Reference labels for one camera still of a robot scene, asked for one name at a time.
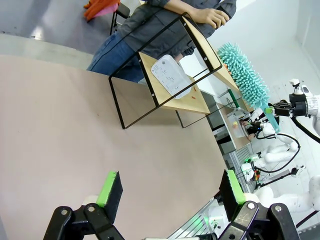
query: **shelf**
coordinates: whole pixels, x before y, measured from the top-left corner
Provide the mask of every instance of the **shelf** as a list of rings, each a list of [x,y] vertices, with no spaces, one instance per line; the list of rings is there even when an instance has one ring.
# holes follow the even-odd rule
[[[159,104],[163,103],[171,97],[168,91],[162,86],[162,84],[156,79],[152,74],[151,68],[156,63],[156,59],[148,56],[142,52],[139,52],[139,56],[142,61],[144,70],[149,78],[149,81],[152,85],[155,97]],[[190,93],[183,96],[180,99],[173,98],[169,102],[165,103],[162,108],[173,109],[173,110],[184,110],[200,114],[209,114],[210,111],[208,106],[200,92],[200,89],[195,84],[191,87]]]
[[[186,23],[184,26],[187,30],[188,34],[190,35],[193,43],[199,50],[200,54],[204,54],[207,57],[207,60],[204,60],[209,71],[219,68],[221,65],[222,67],[213,73],[213,75],[218,78],[221,82],[227,85],[234,93],[237,93],[239,96],[242,96],[241,92],[239,91],[238,86],[236,85],[235,81],[229,74],[228,69],[223,64],[222,60],[219,58],[217,51],[214,50],[211,45],[209,44],[208,40],[203,36],[201,32],[199,32],[194,25],[192,25],[185,17],[182,17],[182,21]],[[250,112],[252,110],[251,107],[244,102],[245,107]]]

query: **jeans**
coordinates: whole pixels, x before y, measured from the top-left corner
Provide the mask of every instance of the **jeans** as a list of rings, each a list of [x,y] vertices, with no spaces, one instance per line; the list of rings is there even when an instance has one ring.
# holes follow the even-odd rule
[[[129,47],[118,32],[115,32],[105,40],[94,54],[87,70],[110,76],[134,53],[135,51]],[[135,83],[143,79],[144,74],[138,58],[136,56],[132,58],[114,77]]]

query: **gray floor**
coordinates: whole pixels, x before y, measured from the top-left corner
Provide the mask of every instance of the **gray floor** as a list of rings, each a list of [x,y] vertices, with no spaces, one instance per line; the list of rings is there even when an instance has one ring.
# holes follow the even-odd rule
[[[83,17],[86,2],[0,0],[0,33],[34,38],[94,54],[109,36],[112,14],[87,23]]]

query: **table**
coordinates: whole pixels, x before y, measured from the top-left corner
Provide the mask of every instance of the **table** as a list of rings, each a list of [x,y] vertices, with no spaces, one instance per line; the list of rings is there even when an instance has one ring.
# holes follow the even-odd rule
[[[115,226],[126,239],[169,236],[218,192],[226,166],[206,119],[182,129],[175,111],[158,109],[123,130],[105,75],[3,55],[0,72],[8,239],[42,239],[54,209],[77,209],[111,170],[123,185]],[[126,118],[152,108],[146,86],[113,82]]]

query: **gray shirt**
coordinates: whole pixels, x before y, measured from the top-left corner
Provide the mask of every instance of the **gray shirt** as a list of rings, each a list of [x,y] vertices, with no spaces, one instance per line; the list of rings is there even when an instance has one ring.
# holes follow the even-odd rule
[[[236,13],[237,0],[224,0],[221,3],[219,3],[220,0],[182,1],[196,9],[223,9],[230,18]],[[118,29],[121,37],[134,51],[141,48],[143,44],[179,16],[177,13],[163,8],[167,2],[169,0],[148,0],[147,3],[139,6]],[[215,32],[215,29],[209,24],[197,25],[206,38]],[[191,55],[194,49],[195,45],[182,23],[178,21],[153,40],[142,52],[159,59],[165,54],[174,58],[179,54]]]

